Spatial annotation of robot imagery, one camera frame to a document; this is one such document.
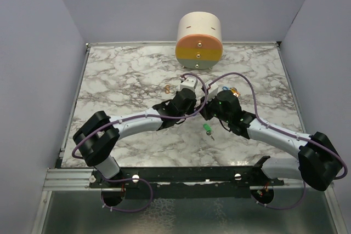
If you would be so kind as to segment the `gold carabiner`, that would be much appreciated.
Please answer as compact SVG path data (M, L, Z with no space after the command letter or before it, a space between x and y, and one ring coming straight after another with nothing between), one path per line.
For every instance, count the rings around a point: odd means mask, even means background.
M166 93L166 94L169 94L169 93L170 93L170 90L171 90L171 86L170 86L170 85L166 85L166 86L165 86L165 93Z

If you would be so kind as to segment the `green tag key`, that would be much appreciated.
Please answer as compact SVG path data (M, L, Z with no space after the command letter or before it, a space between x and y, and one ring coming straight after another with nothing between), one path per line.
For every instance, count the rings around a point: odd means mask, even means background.
M212 128L207 123L203 124L203 128L206 131L206 135L208 135L212 140L214 140Z

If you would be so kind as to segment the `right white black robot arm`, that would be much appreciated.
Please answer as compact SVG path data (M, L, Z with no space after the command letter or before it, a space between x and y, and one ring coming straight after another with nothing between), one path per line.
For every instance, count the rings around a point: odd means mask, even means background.
M290 155L268 160L254 169L252 179L257 185L265 185L275 173L277 178L300 179L318 191L325 191L339 178L340 170L345 169L332 142L321 132L309 135L272 125L256 113L243 110L238 98L228 90L202 97L201 102L204 107L200 114L205 120L217 118L235 135L266 143Z

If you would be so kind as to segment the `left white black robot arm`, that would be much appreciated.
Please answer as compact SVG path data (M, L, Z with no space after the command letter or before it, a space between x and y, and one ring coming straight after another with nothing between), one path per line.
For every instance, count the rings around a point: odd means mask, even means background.
M195 104L195 92L183 88L173 99L135 115L121 116L113 125L105 111L98 111L73 135L73 141L76 145L81 144L78 150L86 165L97 169L107 186L115 187L121 181L122 172L110 153L117 141L172 127L179 119L194 113Z

